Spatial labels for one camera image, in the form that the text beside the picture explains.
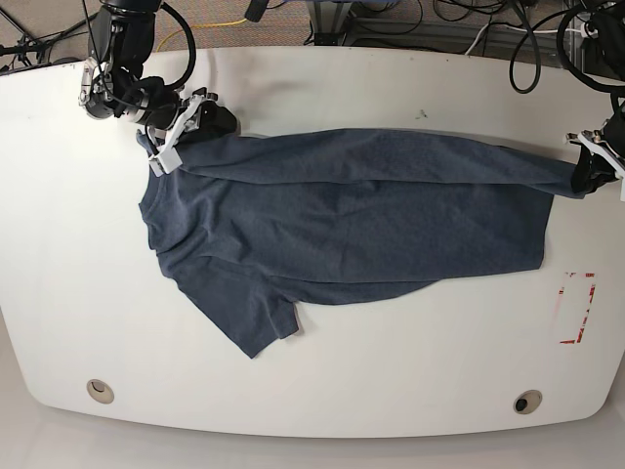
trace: t-shirt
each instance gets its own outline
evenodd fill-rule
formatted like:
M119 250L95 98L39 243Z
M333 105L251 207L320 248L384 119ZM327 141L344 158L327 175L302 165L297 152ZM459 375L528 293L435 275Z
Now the t-shirt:
M182 144L140 207L164 276L250 358L294 303L395 298L538 269L574 165L449 136L351 129Z

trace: wrinkled fabric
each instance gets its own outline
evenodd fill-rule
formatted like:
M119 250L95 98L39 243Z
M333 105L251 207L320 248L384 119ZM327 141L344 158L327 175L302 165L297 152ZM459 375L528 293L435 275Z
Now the wrinkled fabric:
M448 136L336 130L178 145L140 207L162 273L245 354L293 303L395 298L538 269L574 165Z

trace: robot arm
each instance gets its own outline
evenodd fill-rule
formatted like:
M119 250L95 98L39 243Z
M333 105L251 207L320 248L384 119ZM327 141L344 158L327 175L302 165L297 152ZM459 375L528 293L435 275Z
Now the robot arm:
M215 137L236 131L236 118L217 105L217 95L202 88L189 99L180 96L195 68L196 51L191 29L176 10L162 0L101 2L93 26L89 26L89 58L84 64L79 98L90 116L113 116L144 125L151 149L149 163L158 176L182 164L174 146L183 134ZM188 43L187 68L181 78L169 84L158 76L143 77L159 10L180 24Z

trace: floor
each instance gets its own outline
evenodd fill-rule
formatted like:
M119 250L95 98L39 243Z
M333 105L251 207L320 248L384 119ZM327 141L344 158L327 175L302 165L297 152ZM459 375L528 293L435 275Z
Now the floor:
M398 21L415 21L419 17L419 5L423 6L423 21L440 21L434 13L435 0L400 0L396 8L380 14L380 18L393 18ZM489 0L473 0L476 5L487 5ZM169 0L189 24L205 24L215 22L236 21L243 18L249 0ZM271 0L270 5L277 5L280 0ZM99 0L87 0L90 13L100 7ZM546 15L557 11L562 0L540 0L538 5L528 10L531 22L538 21ZM50 34L82 20L82 8L79 0L4 0L2 7L11 14L23 27L35 36ZM462 13L458 7L439 3L440 11L450 17L458 17ZM511 12L495 17L501 21L518 22ZM471 14L462 23L486 24L488 16ZM155 47L178 26L167 15L157 16ZM280 8L267 11L260 23L246 22L229 27L210 27L196 29L195 40L199 48L208 47L239 47L239 46L278 46L302 45L310 32L309 15L305 2L292 0ZM0 17L0 44L9 47L15 45L20 38L18 32ZM186 47L182 35L170 39L162 50L179 50ZM64 57L84 59L87 52L87 36L83 33L58 44L52 53L52 61ZM506 59L510 51L487 50L486 55ZM0 58L0 66L11 61L11 57Z

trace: black cable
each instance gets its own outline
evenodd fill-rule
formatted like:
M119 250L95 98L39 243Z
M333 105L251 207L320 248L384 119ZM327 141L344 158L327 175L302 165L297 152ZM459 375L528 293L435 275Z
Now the black cable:
M373 42L377 42L377 43L383 44L385 46L393 47L395 49L405 49L405 50L409 50L409 51L428 51L428 52L438 52L438 53L441 53L441 54L455 54L454 52L443 51L443 50L437 49L435 47L428 47L428 46L404 46L404 45L401 45L401 44L394 44L394 43L386 41L384 39L373 39L373 38L368 38L368 37L360 37L360 38L356 39L356 41L354 41L354 43L352 45L357 47L355 44L357 42L359 42L359 41L373 41Z
M432 0L432 9L434 10L434 13L437 17L439 17L441 20L443 21L447 21L447 22L457 22L457 21L462 21L465 18L468 18L472 11L467 9L466 12L464 13L464 15L457 17L457 18L448 18L446 17L439 9L438 9L438 1L439 0ZM471 0L471 5L473 6L475 0Z
M185 19L174 10L168 3L163 3L161 6L163 11L168 13L174 20L178 22L183 31L185 32L185 37L187 38L187 46L188 46L188 63L187 69L183 76L180 79L176 80L174 83L165 86L165 90L172 91L177 90L178 88L182 88L185 86L185 83L188 82L191 75L193 74L193 69L195 68L195 61L197 59L197 51L195 50L195 38L193 37L193 31L191 31L190 26L185 21Z
M564 34L568 28L568 24L575 18L576 15L582 12L588 12L589 10L581 4L578 4L565 12L564 18L558 26L558 34L556 35L556 47L558 48L558 58L562 66L567 69L572 75L586 86L592 88L595 91L601 93L610 93L619 97L625 97L625 86L620 85L605 85L597 80L594 80L581 70L579 70L568 58L566 51L564 50Z
M546 23L547 21L552 20L553 18L557 18L561 15L564 15L566 12L568 12L569 10L562 10L561 12L555 12L552 13L551 15L549 15L548 17L543 18L541 21L539 21L537 24L535 24L532 27L532 31L535 31L536 29L538 29L540 26L542 26L544 23ZM511 77L511 84L514 83L514 69L515 69L515 62L517 60L517 55L519 54L519 51L521 50L522 45L525 43L525 41L527 40L527 37L529 37L527 35L527 33L525 34L525 36L521 39L521 41L519 41L519 43L517 44L517 46L515 47L515 50L512 53L512 56L510 57L510 69L509 69L509 76Z
M309 37L307 37L304 40L304 43L302 44L303 46L308 46L309 44L311 44L313 42L314 30L313 30L313 22L312 21L310 21L310 25L311 25L311 33L309 34Z
M486 31L484 32L484 45L481 47L481 56L484 57L486 54L486 44L488 43L488 31L490 31L490 25L492 24L492 15L488 19L488 26L486 27Z
M419 20L417 20L417 23L414 26L412 26L410 29L408 29L407 31L402 31L402 32L376 31L375 29L371 29L370 27L367 27L360 22L357 25L358 27L361 27L362 29L365 29L369 32L374 32L376 34L384 34L388 36L402 36L404 34L409 34L412 31L414 31L417 27L419 27L419 25L421 24L421 21L423 21L423 4L421 3L421 0L417 0L417 4L419 5Z
M455 5L456 7L462 7L471 11L472 13L477 13L479 15L496 15L501 12L504 8L506 8L506 0L501 0L495 3L490 3L488 5L467 5L465 3L459 2L458 0L438 0L441 3L446 3L447 5Z
M508 0L508 3L510 4L510 7L514 10L514 12L517 14L517 16L519 17L519 20L521 20L521 24L527 31L526 35L529 37L529 42L531 42L531 46L534 50L534 79L527 88L519 88L517 86L517 82L515 81L515 63L513 61L510 61L510 67L508 69L508 77L510 79L510 84L512 85L514 90L517 93L526 95L527 93L531 93L538 86L538 82L540 81L540 73L541 73L541 66L542 66L541 58L540 58L540 47L538 47L538 41L536 40L536 35L534 34L534 30L532 29L531 25L529 24L529 21L527 20L527 16L525 15L524 11L521 8L519 8L519 5L517 5L517 0Z
M277 10L278 8L283 7L287 3L289 2L278 3L277 5L273 5L272 7L267 7L266 10Z
M397 5L399 5L399 3L401 3L401 0L397 0L396 2L387 2L387 4L380 10L376 10L375 8L371 8L371 7L367 6L364 2L358 2L358 5L360 5L360 7L362 7L367 12L369 12L369 13L371 13L373 15L377 15L379 13L384 13L384 12L388 12L389 10L392 10Z

